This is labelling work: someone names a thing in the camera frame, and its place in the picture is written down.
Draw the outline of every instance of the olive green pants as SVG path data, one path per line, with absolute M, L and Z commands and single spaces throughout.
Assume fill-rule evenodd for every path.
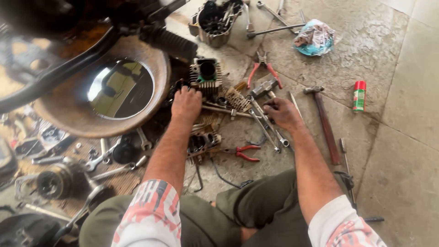
M 347 194 L 340 176 L 335 178 Z M 81 228 L 80 247 L 110 246 L 132 198 L 115 196 L 99 205 Z M 180 218 L 183 247 L 311 246 L 294 170 L 221 192 L 216 196 L 216 207 L 197 196 L 182 196 Z M 259 229 L 244 244 L 242 226 Z

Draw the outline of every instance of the red-handled pliers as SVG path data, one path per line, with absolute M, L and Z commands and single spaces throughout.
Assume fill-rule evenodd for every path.
M 249 146 L 245 146 L 242 148 L 236 147 L 234 149 L 223 149 L 222 151 L 224 153 L 234 153 L 236 155 L 236 157 L 241 157 L 241 158 L 248 160 L 248 161 L 251 161 L 251 162 L 259 162 L 260 161 L 259 159 L 253 159 L 253 158 L 250 158 L 247 155 L 241 153 L 242 151 L 247 150 L 247 149 L 261 149 L 261 147 L 255 146 L 255 145 L 249 145 Z
M 261 64 L 263 64 L 267 68 L 267 70 L 270 71 L 270 73 L 276 78 L 277 82 L 279 83 L 279 88 L 282 89 L 283 87 L 279 76 L 277 75 L 276 71 L 274 71 L 271 63 L 267 62 L 267 52 L 265 52 L 264 56 L 261 56 L 258 51 L 256 53 L 258 54 L 258 62 L 255 62 L 255 67 L 248 76 L 247 89 L 250 89 L 250 82 L 252 81 L 253 74 Z

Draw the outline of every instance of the hairy forearm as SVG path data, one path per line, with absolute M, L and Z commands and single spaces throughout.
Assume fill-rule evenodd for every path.
M 307 224 L 328 202 L 343 195 L 306 127 L 290 131 L 294 139 L 299 204 Z
M 181 194 L 191 130 L 192 124 L 171 120 L 149 161 L 142 181 L 161 179 L 171 184 L 178 195 Z

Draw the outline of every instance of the wooden hammer handle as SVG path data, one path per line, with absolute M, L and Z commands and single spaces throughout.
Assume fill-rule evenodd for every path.
M 325 134 L 326 144 L 328 145 L 329 154 L 331 155 L 331 162 L 333 165 L 341 165 L 340 154 L 338 153 L 337 144 L 335 143 L 334 133 L 332 132 L 329 118 L 323 105 L 323 99 L 321 93 L 314 93 L 314 100 L 316 101 L 317 108 L 319 109 L 320 120 L 322 122 L 323 133 Z

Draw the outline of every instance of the hand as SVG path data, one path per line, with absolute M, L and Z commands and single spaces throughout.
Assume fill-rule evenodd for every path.
M 193 88 L 188 89 L 187 86 L 183 86 L 175 93 L 171 107 L 171 120 L 192 126 L 201 112 L 202 94 Z
M 281 128 L 294 132 L 305 127 L 299 112 L 291 101 L 273 98 L 263 104 L 264 112 L 273 118 Z

